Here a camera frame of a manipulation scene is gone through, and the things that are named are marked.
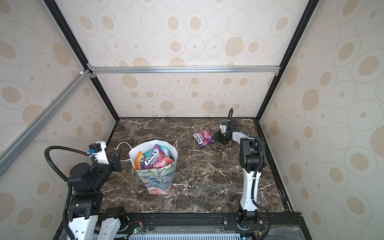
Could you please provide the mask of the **pink candy packet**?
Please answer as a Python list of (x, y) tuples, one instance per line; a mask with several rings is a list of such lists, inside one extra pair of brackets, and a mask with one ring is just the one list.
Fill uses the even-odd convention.
[(141, 170), (147, 169), (160, 169), (165, 166), (171, 165), (174, 160), (167, 156), (160, 148), (159, 145), (155, 145), (151, 155), (146, 158), (142, 165)]

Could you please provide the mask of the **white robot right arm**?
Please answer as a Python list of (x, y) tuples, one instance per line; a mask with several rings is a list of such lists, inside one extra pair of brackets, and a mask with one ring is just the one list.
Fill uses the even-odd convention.
[(239, 163), (244, 172), (243, 194), (237, 211), (237, 223), (257, 221), (259, 209), (267, 211), (257, 203), (257, 193), (262, 170), (267, 164), (266, 145), (262, 138), (252, 136), (239, 129), (232, 117), (220, 125), (215, 133), (216, 141), (229, 148), (234, 142), (240, 145)]

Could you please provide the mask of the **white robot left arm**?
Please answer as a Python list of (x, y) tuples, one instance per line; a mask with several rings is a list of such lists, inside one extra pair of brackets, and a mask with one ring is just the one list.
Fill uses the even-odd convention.
[(107, 154), (107, 163), (80, 163), (70, 171), (68, 184), (75, 191), (69, 201), (65, 231), (68, 240), (92, 240), (95, 227), (101, 223), (98, 240), (113, 240), (122, 225), (128, 224), (123, 207), (107, 209), (100, 215), (103, 193), (101, 188), (112, 172), (122, 170), (122, 149)]

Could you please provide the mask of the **purple Fox's candy packet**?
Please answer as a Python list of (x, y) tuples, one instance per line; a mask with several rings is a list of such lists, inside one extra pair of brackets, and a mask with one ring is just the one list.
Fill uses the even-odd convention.
[(215, 134), (210, 128), (202, 130), (198, 133), (193, 134), (194, 139), (197, 141), (200, 148), (203, 148), (206, 145), (212, 144), (215, 142), (214, 140)]

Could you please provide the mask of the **teal snack packet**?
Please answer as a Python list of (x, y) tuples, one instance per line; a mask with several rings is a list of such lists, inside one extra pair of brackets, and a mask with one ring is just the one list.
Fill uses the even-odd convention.
[[(159, 148), (160, 148), (160, 149), (161, 149), (167, 156), (169, 156), (169, 149), (168, 149), (166, 146), (159, 146)], [(147, 157), (149, 157), (149, 156), (151, 155), (151, 153), (152, 153), (153, 150), (154, 150), (154, 149), (150, 149), (150, 150), (144, 152), (143, 155), (147, 158)]]

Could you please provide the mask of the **orange snack packet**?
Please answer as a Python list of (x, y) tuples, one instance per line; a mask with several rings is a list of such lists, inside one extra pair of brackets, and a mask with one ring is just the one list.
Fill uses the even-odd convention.
[(145, 160), (146, 160), (146, 156), (143, 155), (142, 152), (139, 152), (137, 155), (136, 163), (135, 163), (136, 171), (139, 171), (142, 169), (142, 165), (143, 165)]

